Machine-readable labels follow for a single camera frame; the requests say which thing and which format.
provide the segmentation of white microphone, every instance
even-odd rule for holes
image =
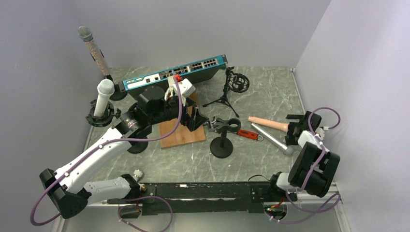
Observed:
[[[98,84],[97,90],[98,98],[95,104],[94,116],[101,117],[104,115],[110,96],[114,93],[114,82],[104,79]]]

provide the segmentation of wooden board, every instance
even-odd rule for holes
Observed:
[[[195,92],[193,92],[190,95],[190,98],[194,100],[195,102],[197,102],[198,104],[198,100],[196,98]],[[175,123],[176,123],[176,119],[158,124],[158,128],[160,130],[160,136],[163,136],[166,133],[170,132],[174,128]],[[206,136],[205,136],[204,127],[199,127],[195,131],[190,132],[188,128],[180,124],[173,134],[161,140],[161,148],[179,146],[179,145],[184,145],[184,144],[191,144],[191,143],[196,143],[196,142],[202,142],[205,140],[206,140]]]

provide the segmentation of black cable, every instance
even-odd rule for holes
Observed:
[[[248,182],[249,182],[252,178],[257,177],[257,176],[261,176],[261,177],[265,178],[265,180],[269,181],[269,180],[268,180],[266,177],[264,177],[263,175],[257,174],[257,175],[253,175],[253,176],[249,177]]]

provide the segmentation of black base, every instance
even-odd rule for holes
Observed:
[[[138,153],[145,151],[147,147],[148,147],[148,142],[137,142],[132,147],[130,147],[127,151],[130,152],[131,154],[138,154]]]
[[[115,102],[116,102],[116,101],[122,100],[122,99],[124,99],[124,98],[127,96],[127,94],[128,94],[126,91],[121,92],[121,91],[119,90],[118,84],[115,84],[115,85],[114,85],[114,89],[115,89],[114,94],[111,95],[111,97],[110,97],[110,100],[112,100],[112,101],[115,101]]]
[[[224,139],[223,146],[220,146],[222,139]],[[234,146],[228,138],[217,137],[212,140],[210,149],[216,158],[224,159],[232,154]]]

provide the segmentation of metal rod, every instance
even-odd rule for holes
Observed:
[[[293,154],[293,148],[290,146],[286,146],[283,144],[281,141],[279,141],[277,138],[275,138],[273,135],[262,129],[259,125],[252,123],[250,125],[254,130],[259,132],[264,138],[269,140],[273,145],[277,146],[281,152],[283,152],[287,156],[291,156]]]

